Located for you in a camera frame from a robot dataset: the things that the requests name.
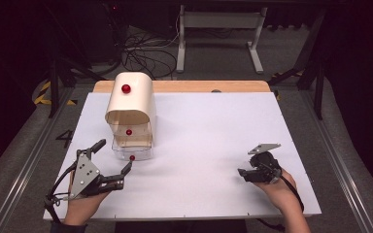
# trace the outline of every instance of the black strap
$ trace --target black strap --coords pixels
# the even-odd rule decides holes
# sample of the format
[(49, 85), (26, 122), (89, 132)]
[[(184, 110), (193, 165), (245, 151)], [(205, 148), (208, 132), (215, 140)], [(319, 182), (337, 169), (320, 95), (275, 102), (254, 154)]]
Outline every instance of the black strap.
[(301, 201), (301, 197), (299, 196), (298, 192), (296, 191), (295, 187), (290, 183), (285, 177), (281, 176), (281, 179), (286, 183), (286, 185), (289, 187), (289, 189), (293, 192), (296, 199), (299, 201), (299, 205), (301, 205), (301, 210), (304, 212), (304, 204)]
[(256, 220), (258, 220), (262, 224), (268, 226), (269, 228), (277, 230), (279, 232), (285, 232), (286, 231), (286, 228), (282, 224), (272, 225), (272, 224), (269, 224), (268, 222), (262, 220), (261, 218), (257, 218)]

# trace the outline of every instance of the metal stand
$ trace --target metal stand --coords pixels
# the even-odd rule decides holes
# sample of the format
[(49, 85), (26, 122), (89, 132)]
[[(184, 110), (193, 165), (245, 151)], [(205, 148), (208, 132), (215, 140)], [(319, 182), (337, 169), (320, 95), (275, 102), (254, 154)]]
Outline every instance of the metal stand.
[(292, 69), (284, 72), (282, 75), (277, 75), (272, 80), (268, 81), (269, 85), (275, 85), (287, 78), (295, 75), (296, 73), (303, 71), (301, 78), (299, 79), (297, 86), (300, 90), (308, 89), (315, 78), (317, 78), (317, 88), (314, 101), (314, 109), (319, 119), (322, 119), (321, 107), (322, 107), (322, 89), (323, 89), (323, 60), (321, 58), (316, 60), (311, 60), (311, 52), (313, 50), (314, 44), (316, 42), (317, 36), (319, 34), (323, 18), (325, 16), (325, 9), (322, 9), (317, 15), (314, 24), (311, 28), (310, 33), (308, 34), (307, 40), (305, 41), (304, 46), (298, 58), (295, 62), (295, 65)]
[(214, 13), (214, 12), (186, 12), (185, 6), (180, 10), (180, 45), (178, 47), (177, 72), (184, 71), (186, 40), (185, 28), (256, 28), (254, 39), (248, 42), (248, 49), (253, 59), (253, 64), (258, 74), (263, 73), (263, 68), (256, 52), (256, 45), (265, 21), (267, 8), (262, 8), (260, 13)]

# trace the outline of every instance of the metal frame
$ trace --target metal frame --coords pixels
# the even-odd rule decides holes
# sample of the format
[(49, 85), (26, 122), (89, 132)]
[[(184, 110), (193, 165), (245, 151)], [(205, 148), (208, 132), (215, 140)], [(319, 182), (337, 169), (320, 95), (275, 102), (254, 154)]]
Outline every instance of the metal frame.
[(182, 73), (185, 67), (186, 39), (185, 28), (256, 28), (254, 38), (248, 42), (248, 49), (253, 59), (253, 64), (258, 74), (263, 73), (263, 68), (256, 52), (262, 25), (265, 21), (267, 8), (262, 8), (260, 13), (214, 13), (214, 12), (186, 12), (185, 6), (180, 10), (180, 45), (178, 47), (177, 72)]

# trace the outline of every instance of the gray floor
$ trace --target gray floor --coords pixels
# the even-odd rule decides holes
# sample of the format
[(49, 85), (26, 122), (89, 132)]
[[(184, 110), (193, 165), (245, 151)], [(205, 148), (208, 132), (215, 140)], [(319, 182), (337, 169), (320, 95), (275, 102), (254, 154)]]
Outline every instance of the gray floor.
[[(268, 81), (273, 74), (292, 68), (308, 30), (263, 30), (257, 47), (263, 75), (255, 73), (246, 49), (246, 42), (253, 33), (233, 31), (227, 39), (216, 39), (202, 32), (189, 35), (185, 71), (165, 79)], [(177, 55), (177, 45), (165, 50)], [(156, 52), (149, 55), (174, 65), (169, 56)], [(157, 67), (156, 74), (163, 74), (165, 69)], [(124, 69), (119, 67), (105, 77), (113, 79), (121, 71)], [(314, 89), (298, 91), (296, 81), (297, 78), (290, 78), (272, 89), (279, 91), (279, 106), (322, 208), (321, 215), (308, 217), (312, 231), (373, 232), (373, 179), (353, 147), (330, 83), (325, 81), (324, 84), (323, 120), (319, 121), (311, 112)], [(64, 141), (55, 138), (66, 130), (75, 129), (85, 98), (93, 86), (94, 81), (90, 79), (78, 79), (72, 89), (61, 86), (63, 100), (77, 100), (78, 104), (63, 106), (53, 119), (48, 119), (49, 105), (38, 105), (1, 157), (0, 232), (49, 232), (49, 223), (42, 220), (43, 200), (67, 151)], [(31, 168), (29, 172), (22, 170), (25, 164)], [(12, 189), (14, 184), (18, 184), (16, 189)], [(279, 223), (282, 220), (270, 218), (268, 221)], [(113, 222), (91, 222), (86, 232), (114, 232), (114, 227)], [(249, 233), (276, 232), (255, 219), (247, 219), (247, 228)]]

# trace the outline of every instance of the dark background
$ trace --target dark background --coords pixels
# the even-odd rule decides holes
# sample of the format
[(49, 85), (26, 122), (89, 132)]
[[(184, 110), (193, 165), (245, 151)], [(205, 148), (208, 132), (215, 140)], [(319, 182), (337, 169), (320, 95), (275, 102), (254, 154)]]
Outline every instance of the dark background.
[[(57, 22), (42, 2), (0, 1), (0, 156), (36, 108), (32, 102), (34, 88), (48, 78), (51, 62), (61, 50), (86, 66), (90, 65), (91, 58), (96, 60), (106, 55), (107, 58), (101, 60), (108, 60), (110, 57), (107, 53), (99, 56), (94, 52), (109, 50), (108, 43), (112, 42), (104, 42), (102, 45), (106, 48), (97, 50), (94, 46), (83, 46), (74, 37), (77, 28), (68, 24), (68, 14), (65, 14), (68, 8), (54, 9), (58, 16), (65, 16), (66, 24), (62, 25), (76, 44), (62, 39), (65, 35), (58, 31)], [(163, 25), (172, 23), (173, 12), (161, 11), (164, 14), (160, 15), (168, 20)], [(274, 29), (278, 25), (308, 25), (313, 11), (271, 8), (265, 26), (272, 25)], [(140, 27), (151, 27), (137, 17), (130, 20)], [(100, 30), (111, 33), (106, 28)], [(169, 35), (173, 29), (157, 27), (154, 30)], [(325, 74), (354, 146), (373, 176), (373, 1), (358, 0), (346, 9), (328, 12), (314, 48), (314, 55), (322, 53), (325, 54)]]

